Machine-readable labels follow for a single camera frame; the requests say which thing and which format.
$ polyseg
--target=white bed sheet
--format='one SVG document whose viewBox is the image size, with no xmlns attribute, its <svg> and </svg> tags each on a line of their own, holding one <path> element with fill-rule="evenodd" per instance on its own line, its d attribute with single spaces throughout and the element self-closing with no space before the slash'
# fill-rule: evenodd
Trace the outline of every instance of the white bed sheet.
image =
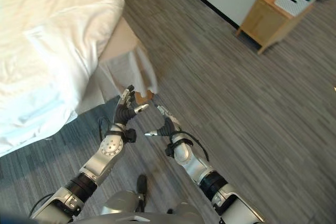
<svg viewBox="0 0 336 224">
<path fill-rule="evenodd" d="M 122 7 L 123 0 L 0 0 L 0 156 L 76 118 Z M 82 19 L 72 23 L 76 12 Z"/>
</svg>

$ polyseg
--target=wooden cabinet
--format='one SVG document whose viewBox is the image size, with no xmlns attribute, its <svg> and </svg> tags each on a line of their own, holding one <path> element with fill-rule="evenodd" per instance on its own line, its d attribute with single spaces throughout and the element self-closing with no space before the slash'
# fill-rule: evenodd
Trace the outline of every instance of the wooden cabinet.
<svg viewBox="0 0 336 224">
<path fill-rule="evenodd" d="M 274 4 L 275 0 L 256 0 L 236 35 L 241 31 L 261 45 L 258 54 L 281 41 L 311 10 L 309 6 L 298 16 L 292 16 Z"/>
</svg>

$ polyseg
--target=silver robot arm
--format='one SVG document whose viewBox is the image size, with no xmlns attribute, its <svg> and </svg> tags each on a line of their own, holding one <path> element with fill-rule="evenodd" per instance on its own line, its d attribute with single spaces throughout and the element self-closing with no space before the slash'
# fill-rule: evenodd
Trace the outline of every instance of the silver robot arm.
<svg viewBox="0 0 336 224">
<path fill-rule="evenodd" d="M 164 117 L 164 126 L 145 133 L 146 136 L 169 136 L 167 156 L 173 157 L 188 173 L 192 181 L 211 201 L 222 224 L 255 224 L 263 217 L 247 200 L 222 177 L 210 163 L 192 151 L 192 136 L 182 132 L 178 120 L 164 107 L 157 106 Z"/>
<path fill-rule="evenodd" d="M 113 126 L 101 142 L 97 152 L 83 165 L 79 174 L 52 195 L 33 215 L 41 223 L 68 223 L 77 216 L 86 200 L 110 174 L 117 160 L 124 153 L 123 146 L 134 142 L 135 131 L 127 131 L 128 120 L 146 109 L 145 104 L 131 109 L 134 87 L 129 86 L 121 96 L 114 113 Z"/>
</svg>

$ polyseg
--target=floor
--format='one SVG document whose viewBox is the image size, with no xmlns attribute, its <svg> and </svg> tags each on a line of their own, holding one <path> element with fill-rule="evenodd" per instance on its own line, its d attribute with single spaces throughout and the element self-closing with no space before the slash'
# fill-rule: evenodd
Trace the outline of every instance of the floor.
<svg viewBox="0 0 336 224">
<path fill-rule="evenodd" d="M 201 139 L 213 166 L 269 223 L 336 223 L 336 0 L 313 11 L 261 56 L 258 46 L 199 0 L 126 0 L 124 16 L 148 49 L 159 80 L 154 101 Z M 99 145 L 96 121 L 116 99 L 81 115 L 49 140 L 0 159 L 0 208 L 28 214 L 70 179 Z M 184 171 L 164 155 L 167 139 L 146 138 L 162 119 L 152 106 L 129 127 L 135 144 L 89 199 L 96 215 L 116 191 L 149 176 L 147 211 L 194 204 L 218 217 Z"/>
</svg>

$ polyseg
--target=wire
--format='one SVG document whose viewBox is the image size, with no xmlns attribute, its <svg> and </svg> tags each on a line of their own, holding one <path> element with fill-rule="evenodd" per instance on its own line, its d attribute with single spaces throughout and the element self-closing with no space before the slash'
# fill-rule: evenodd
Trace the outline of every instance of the wire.
<svg viewBox="0 0 336 224">
<path fill-rule="evenodd" d="M 103 124 L 104 121 L 107 122 L 107 124 L 108 124 L 108 129 L 107 130 L 109 130 L 110 126 L 111 126 L 111 122 L 106 116 L 102 116 L 101 118 L 98 119 L 99 139 L 100 139 L 101 142 L 103 141 L 103 136 L 101 134 L 101 127 L 102 127 L 102 124 Z"/>
<path fill-rule="evenodd" d="M 210 161 L 210 160 L 209 160 L 208 152 L 207 152 L 206 149 L 203 147 L 203 145 L 200 143 L 200 141 L 199 141 L 197 138 L 195 138 L 192 134 L 190 134 L 190 133 L 188 133 L 188 132 L 186 132 L 186 131 L 174 131 L 174 132 L 172 132 L 172 133 L 170 134 L 170 136 L 169 136 L 169 140 L 170 140 L 171 143 L 173 142 L 173 140 L 172 140 L 173 135 L 178 134 L 178 133 L 183 133 L 183 134 L 186 134 L 186 135 L 188 135 L 189 137 L 191 137 L 191 138 L 196 142 L 196 144 L 198 144 L 199 147 L 203 150 L 206 160 L 207 160 L 208 162 Z"/>
<path fill-rule="evenodd" d="M 36 203 L 35 203 L 35 205 L 33 205 L 33 207 L 32 207 L 32 209 L 30 210 L 30 212 L 29 212 L 29 215 L 28 215 L 28 217 L 31 217 L 32 216 L 32 214 L 33 214 L 33 212 L 34 212 L 34 209 L 36 208 L 36 206 L 42 201 L 42 200 L 44 200 L 45 198 L 50 198 L 52 195 L 54 195 L 55 193 L 52 193 L 52 194 L 48 194 L 48 195 L 46 195 L 46 196 L 43 196 L 41 199 L 39 199 Z"/>
</svg>

